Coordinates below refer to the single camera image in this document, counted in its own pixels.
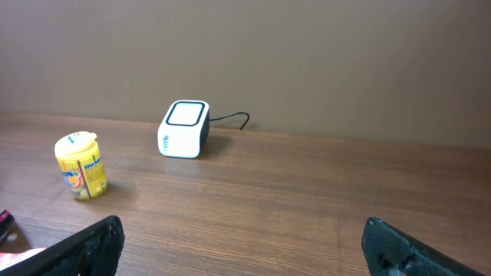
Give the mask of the yellow candy bottle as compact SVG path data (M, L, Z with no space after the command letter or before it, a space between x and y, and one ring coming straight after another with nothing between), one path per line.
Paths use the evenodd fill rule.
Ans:
M92 199L106 191L107 174L96 133L79 131L64 136L56 142L54 154L75 199Z

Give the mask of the black red snack packet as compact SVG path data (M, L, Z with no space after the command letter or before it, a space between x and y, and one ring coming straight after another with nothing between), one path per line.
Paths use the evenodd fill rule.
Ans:
M0 214L0 241L2 242L10 232L15 223L15 217L8 211L4 210Z

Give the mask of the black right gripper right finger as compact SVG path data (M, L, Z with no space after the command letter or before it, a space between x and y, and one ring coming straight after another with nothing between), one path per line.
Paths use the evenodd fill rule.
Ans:
M376 217L367 219L361 247L371 276L483 276Z

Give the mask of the red white snack box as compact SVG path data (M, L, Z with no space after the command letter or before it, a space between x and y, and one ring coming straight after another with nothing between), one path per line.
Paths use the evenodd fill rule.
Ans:
M35 249L23 251L21 253L1 252L0 253L0 271L3 271L6 268L9 268L13 265L16 265L17 263L20 263L21 261L24 261L24 260L42 252L42 251L44 251L44 250L45 250L45 248L35 248Z

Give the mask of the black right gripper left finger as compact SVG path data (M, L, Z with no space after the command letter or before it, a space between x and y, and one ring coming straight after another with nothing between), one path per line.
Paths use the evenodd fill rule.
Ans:
M114 276L124 247L119 217L110 215L1 271L11 276Z

